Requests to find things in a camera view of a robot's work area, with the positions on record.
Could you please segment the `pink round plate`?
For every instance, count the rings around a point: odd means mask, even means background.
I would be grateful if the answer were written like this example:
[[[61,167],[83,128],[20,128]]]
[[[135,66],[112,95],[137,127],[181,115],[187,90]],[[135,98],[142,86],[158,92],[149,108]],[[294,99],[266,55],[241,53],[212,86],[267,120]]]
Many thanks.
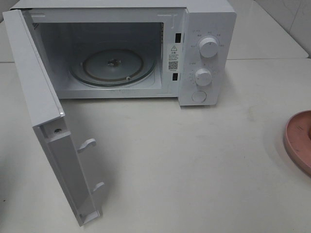
[[[293,115],[286,123],[283,143],[288,156],[311,176],[311,111]]]

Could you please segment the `white microwave door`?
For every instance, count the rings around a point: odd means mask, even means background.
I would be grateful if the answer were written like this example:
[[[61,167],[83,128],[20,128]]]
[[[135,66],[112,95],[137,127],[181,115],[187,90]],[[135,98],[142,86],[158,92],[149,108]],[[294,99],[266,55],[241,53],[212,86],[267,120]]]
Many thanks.
[[[100,216],[80,159],[96,141],[88,139],[80,148],[75,146],[50,80],[52,71],[39,26],[30,13],[10,10],[3,17],[32,128],[78,224],[83,226]]]

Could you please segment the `white microwave knob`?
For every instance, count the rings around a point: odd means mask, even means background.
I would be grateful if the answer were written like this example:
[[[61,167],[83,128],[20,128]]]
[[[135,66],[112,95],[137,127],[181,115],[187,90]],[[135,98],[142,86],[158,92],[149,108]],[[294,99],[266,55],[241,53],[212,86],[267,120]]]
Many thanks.
[[[195,72],[195,83],[198,86],[207,86],[212,82],[212,74],[208,69],[199,69]]]
[[[202,38],[198,42],[199,52],[205,58],[211,58],[218,53],[219,41],[216,37],[210,35]]]

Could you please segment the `white round door release button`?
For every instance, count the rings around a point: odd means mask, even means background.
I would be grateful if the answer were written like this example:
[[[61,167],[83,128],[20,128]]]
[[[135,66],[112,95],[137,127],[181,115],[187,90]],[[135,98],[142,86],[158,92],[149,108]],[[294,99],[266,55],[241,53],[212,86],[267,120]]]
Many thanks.
[[[191,98],[194,102],[201,103],[206,100],[207,94],[204,91],[196,91],[192,94]]]

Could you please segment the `white warning label sticker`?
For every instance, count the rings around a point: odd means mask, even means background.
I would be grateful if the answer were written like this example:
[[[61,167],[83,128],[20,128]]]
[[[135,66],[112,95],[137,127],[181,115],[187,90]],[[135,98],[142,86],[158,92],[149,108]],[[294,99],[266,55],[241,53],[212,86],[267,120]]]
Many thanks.
[[[170,72],[179,72],[180,54],[182,46],[179,43],[170,43],[167,45],[167,70]]]

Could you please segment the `white microwave oven body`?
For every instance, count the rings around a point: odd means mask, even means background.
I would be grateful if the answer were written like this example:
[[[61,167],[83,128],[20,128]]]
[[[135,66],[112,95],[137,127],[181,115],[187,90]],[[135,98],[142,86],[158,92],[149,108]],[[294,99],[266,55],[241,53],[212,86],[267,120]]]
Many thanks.
[[[10,10],[28,11],[39,32],[59,99],[177,98],[181,106],[215,105],[236,21],[225,0],[20,0]],[[219,41],[218,53],[205,58],[198,42]],[[167,70],[167,45],[179,43],[179,72]],[[123,86],[98,87],[77,80],[70,64],[108,49],[132,49],[156,57],[144,79]],[[195,83],[195,72],[208,69],[207,86]],[[204,102],[191,98],[204,91]]]

